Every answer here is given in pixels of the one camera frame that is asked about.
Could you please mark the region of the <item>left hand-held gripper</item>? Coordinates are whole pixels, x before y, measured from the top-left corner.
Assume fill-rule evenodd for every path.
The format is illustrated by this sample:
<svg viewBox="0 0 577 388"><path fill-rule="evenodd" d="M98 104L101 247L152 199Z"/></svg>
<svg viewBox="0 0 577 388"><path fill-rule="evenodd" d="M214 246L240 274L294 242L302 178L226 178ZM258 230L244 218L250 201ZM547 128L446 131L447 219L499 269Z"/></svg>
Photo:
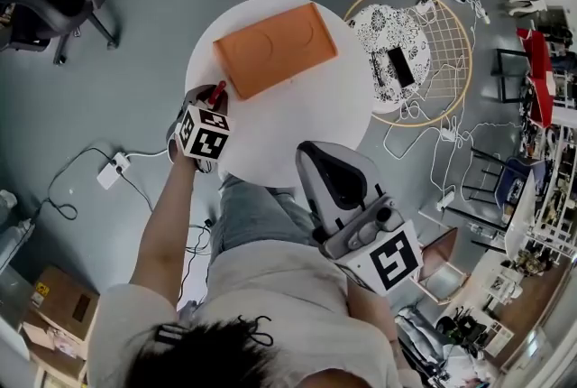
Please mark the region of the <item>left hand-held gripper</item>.
<svg viewBox="0 0 577 388"><path fill-rule="evenodd" d="M228 115L228 97L222 99L220 107L210 108L208 100L212 94L212 85L197 86L186 93L177 118L167 132L167 154L171 163L181 153L192 159L202 173L216 169L234 129L234 121Z"/></svg>

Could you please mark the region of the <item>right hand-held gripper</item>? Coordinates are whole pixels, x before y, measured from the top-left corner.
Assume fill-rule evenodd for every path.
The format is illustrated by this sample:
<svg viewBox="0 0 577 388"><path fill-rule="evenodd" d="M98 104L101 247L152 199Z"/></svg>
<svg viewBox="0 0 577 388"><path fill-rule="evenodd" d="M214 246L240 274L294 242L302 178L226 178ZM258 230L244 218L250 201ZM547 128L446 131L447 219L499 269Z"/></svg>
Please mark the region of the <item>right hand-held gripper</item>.
<svg viewBox="0 0 577 388"><path fill-rule="evenodd" d="M340 144L304 141L296 164L316 217L319 250L353 283L385 297L420 271L414 224L401 216L393 198L382 196L382 177L371 159ZM368 208L337 231L337 207Z"/></svg>

